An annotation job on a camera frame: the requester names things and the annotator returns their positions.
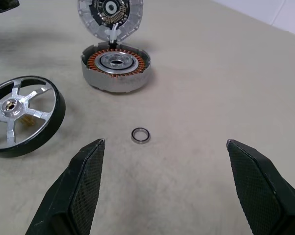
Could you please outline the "motor cover with circuit board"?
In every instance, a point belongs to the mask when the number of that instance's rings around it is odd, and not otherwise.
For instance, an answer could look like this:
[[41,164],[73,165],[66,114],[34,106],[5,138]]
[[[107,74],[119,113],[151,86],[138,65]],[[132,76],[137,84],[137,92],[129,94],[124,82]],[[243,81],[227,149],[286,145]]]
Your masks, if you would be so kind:
[[143,5],[143,0],[77,0],[77,11],[92,35],[121,42],[138,30]]

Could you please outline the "motor stator housing copper windings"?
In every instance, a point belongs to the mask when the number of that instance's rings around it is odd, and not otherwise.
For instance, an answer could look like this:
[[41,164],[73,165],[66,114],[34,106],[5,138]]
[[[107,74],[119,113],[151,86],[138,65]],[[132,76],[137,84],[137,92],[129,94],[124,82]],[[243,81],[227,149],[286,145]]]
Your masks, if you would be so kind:
[[151,58],[141,49],[108,42],[91,45],[81,55],[86,82],[109,93],[130,93],[150,80]]

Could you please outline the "black rotor with silver spokes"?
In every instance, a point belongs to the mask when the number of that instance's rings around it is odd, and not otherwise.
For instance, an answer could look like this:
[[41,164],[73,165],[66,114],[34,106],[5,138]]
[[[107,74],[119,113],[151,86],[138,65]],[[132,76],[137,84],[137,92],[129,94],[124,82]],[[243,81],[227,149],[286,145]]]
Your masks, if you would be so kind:
[[[44,112],[29,107],[29,102],[52,90],[53,109]],[[66,102],[58,88],[40,76],[20,76],[0,84],[0,122],[7,124],[7,145],[0,148],[0,157],[19,157],[35,151],[49,141],[61,126],[66,113]],[[23,116],[42,119],[44,124],[30,137],[17,143],[15,125]]]

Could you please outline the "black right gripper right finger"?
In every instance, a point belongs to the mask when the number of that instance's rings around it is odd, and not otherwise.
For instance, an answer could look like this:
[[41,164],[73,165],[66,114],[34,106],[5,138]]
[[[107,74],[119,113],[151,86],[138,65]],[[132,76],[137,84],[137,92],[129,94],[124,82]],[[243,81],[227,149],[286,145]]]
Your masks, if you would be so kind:
[[295,235],[295,189],[272,161],[248,145],[227,141],[236,193],[253,235]]

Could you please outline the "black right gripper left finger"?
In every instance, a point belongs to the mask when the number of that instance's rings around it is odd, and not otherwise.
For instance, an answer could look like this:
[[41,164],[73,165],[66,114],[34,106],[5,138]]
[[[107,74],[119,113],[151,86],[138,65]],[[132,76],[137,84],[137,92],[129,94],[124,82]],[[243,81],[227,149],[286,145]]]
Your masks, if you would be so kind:
[[90,235],[105,140],[82,147],[46,192],[25,235]]

